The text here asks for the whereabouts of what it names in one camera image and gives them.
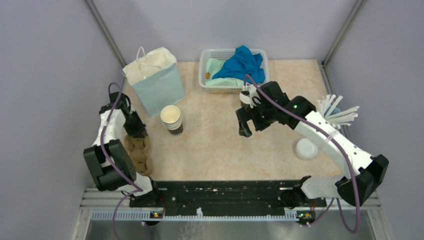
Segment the stack of paper cups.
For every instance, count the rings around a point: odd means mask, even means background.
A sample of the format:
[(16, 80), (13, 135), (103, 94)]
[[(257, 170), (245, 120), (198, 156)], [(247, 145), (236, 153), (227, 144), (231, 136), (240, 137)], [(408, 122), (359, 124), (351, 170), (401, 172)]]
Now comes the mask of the stack of paper cups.
[(164, 127), (173, 136), (183, 133), (183, 119), (180, 109), (175, 105), (168, 105), (160, 112), (160, 119)]

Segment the stack of white lids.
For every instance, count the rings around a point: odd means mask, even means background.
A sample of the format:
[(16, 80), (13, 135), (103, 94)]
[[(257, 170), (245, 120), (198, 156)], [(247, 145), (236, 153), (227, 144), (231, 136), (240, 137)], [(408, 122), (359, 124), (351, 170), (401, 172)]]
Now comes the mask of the stack of white lids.
[(313, 159), (319, 153), (319, 148), (308, 138), (300, 139), (294, 149), (296, 155), (303, 160)]

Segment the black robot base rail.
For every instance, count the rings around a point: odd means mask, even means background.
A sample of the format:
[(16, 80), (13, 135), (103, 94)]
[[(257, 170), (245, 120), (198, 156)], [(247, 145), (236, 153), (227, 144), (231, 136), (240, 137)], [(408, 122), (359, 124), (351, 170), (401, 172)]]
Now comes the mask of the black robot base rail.
[(299, 180), (157, 181), (146, 195), (125, 197), (122, 190), (85, 190), (81, 208), (92, 211), (93, 220), (305, 222), (317, 210), (338, 204), (330, 198), (307, 199)]

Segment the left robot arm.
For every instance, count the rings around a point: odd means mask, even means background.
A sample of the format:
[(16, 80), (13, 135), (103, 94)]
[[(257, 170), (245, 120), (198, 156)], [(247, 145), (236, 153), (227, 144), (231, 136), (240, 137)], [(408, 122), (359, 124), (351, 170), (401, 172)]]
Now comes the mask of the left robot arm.
[(152, 186), (148, 176), (137, 173), (125, 148), (125, 137), (140, 140), (146, 137), (145, 124), (131, 107), (131, 101), (124, 93), (109, 94), (110, 103), (99, 111), (100, 127), (91, 147), (83, 151), (83, 158), (95, 187), (103, 191), (124, 191), (135, 196), (149, 207), (160, 202), (160, 193)]

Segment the brown cardboard cup carrier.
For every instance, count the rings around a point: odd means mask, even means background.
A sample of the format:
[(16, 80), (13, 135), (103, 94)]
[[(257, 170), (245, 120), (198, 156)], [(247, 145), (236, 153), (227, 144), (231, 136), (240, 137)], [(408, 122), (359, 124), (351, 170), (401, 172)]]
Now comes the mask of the brown cardboard cup carrier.
[(136, 172), (142, 176), (151, 176), (153, 162), (149, 155), (151, 149), (150, 137), (132, 137), (126, 135), (124, 138), (124, 147), (136, 168)]

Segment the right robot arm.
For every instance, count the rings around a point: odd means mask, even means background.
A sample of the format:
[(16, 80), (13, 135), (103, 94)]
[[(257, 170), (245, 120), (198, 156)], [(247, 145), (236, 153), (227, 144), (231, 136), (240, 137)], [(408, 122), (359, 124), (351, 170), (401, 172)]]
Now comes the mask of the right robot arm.
[(242, 86), (239, 97), (242, 107), (235, 113), (240, 136), (252, 135), (248, 121), (253, 122), (256, 131), (273, 123), (287, 125), (316, 145), (342, 171), (335, 176), (304, 177), (293, 192), (297, 205), (307, 206), (317, 198), (338, 198), (352, 206), (362, 206), (383, 182), (389, 160), (350, 142), (305, 97), (289, 99), (275, 81), (259, 88), (252, 84)]

